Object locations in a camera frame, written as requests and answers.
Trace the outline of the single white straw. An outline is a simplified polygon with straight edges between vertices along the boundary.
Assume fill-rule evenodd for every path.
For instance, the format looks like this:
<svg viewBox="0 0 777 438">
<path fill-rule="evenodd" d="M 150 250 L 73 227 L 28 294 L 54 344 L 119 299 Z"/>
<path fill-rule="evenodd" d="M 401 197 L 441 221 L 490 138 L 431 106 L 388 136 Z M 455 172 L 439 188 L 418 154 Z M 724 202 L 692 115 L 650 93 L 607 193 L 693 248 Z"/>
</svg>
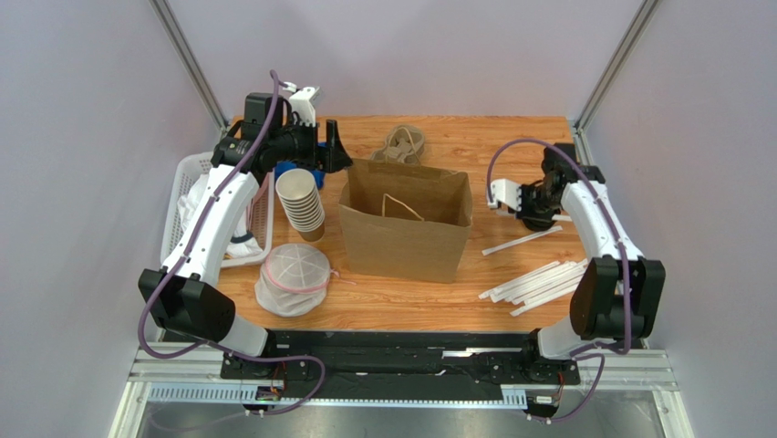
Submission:
<svg viewBox="0 0 777 438">
<path fill-rule="evenodd" d="M 533 241 L 535 239 L 538 239 L 538 238 L 541 238 L 541 237 L 545 237 L 547 235 L 551 235 L 551 234 L 560 232 L 562 230 L 563 230 L 563 228 L 560 225 L 555 225 L 555 226 L 552 226 L 551 228 L 549 228 L 548 230 L 541 231 L 541 232 L 535 232 L 535 233 L 532 233 L 530 235 L 526 235 L 526 236 L 514 239 L 514 240 L 512 240 L 510 242 L 506 242 L 506 243 L 503 243 L 503 244 L 500 244 L 500 245 L 497 245 L 497 246 L 493 246 L 493 247 L 490 247 L 490 248 L 483 249 L 482 250 L 482 255 L 483 256 L 489 256 L 489 255 L 492 255 L 494 253 L 500 252 L 502 250 L 505 250 L 505 249 L 508 249 L 508 248 L 511 248 L 511 247 L 514 247 L 514 246 L 517 246 L 517 245 L 521 245 L 521 244 L 524 244 L 524 243 L 528 243 L 528 242 L 531 242 L 531 241 Z"/>
</svg>

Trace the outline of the brown paper bag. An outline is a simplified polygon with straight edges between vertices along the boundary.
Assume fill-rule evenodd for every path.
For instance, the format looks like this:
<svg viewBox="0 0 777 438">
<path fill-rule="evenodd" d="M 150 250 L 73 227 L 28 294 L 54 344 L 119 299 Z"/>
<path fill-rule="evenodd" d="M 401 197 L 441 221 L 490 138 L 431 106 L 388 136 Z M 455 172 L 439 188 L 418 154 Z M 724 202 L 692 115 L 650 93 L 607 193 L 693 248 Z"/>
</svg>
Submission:
<svg viewBox="0 0 777 438">
<path fill-rule="evenodd" d="M 449 284 L 472 227 L 466 172 L 355 159 L 339 200 L 351 271 Z"/>
</svg>

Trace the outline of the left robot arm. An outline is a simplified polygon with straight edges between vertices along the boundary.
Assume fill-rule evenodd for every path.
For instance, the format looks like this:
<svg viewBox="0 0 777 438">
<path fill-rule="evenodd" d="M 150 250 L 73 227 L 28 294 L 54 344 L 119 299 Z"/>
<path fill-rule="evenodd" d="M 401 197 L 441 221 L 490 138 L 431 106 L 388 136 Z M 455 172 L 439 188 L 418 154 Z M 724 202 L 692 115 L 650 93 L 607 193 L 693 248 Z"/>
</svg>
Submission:
<svg viewBox="0 0 777 438">
<path fill-rule="evenodd" d="M 147 343 L 147 318 L 167 331 L 208 344 L 235 357 L 260 357 L 270 334 L 236 313 L 234 302 L 216 289 L 223 257 L 249 203 L 279 162 L 334 173 L 352 164 L 339 138 L 337 122 L 326 123 L 326 145 L 318 143 L 318 87 L 284 86 L 290 95 L 251 93 L 243 119 L 234 123 L 213 150 L 204 197 L 179 243 L 157 270 L 146 269 L 138 286 L 140 345 Z"/>
</svg>

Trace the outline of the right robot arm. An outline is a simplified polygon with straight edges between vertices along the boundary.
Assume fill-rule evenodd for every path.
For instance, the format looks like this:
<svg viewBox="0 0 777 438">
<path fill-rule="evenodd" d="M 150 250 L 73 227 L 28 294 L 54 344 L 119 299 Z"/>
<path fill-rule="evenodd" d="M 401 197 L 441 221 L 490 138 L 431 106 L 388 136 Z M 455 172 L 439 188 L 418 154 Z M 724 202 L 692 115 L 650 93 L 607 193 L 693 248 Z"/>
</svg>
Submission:
<svg viewBox="0 0 777 438">
<path fill-rule="evenodd" d="M 541 167 L 541 181 L 521 185 L 515 215 L 529 229 L 545 231 L 554 215 L 568 213 L 588 262 L 568 317 L 538 331 L 539 353 L 553 360 L 593 347 L 625 354 L 653 331 L 666 269 L 628 238 L 607 197 L 603 174 L 579 164 L 574 145 L 546 145 Z"/>
</svg>

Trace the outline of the bundle of white straws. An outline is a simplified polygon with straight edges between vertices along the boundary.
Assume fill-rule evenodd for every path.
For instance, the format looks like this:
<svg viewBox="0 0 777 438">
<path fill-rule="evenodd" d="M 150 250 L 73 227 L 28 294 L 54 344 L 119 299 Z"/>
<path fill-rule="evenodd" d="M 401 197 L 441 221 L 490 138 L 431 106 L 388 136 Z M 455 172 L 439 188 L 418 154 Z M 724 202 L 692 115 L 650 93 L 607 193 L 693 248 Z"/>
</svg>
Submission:
<svg viewBox="0 0 777 438">
<path fill-rule="evenodd" d="M 514 306 L 510 312 L 518 317 L 530 310 L 573 293 L 587 268 L 586 260 L 554 261 L 513 280 L 492 287 L 478 296 L 492 303 Z"/>
</svg>

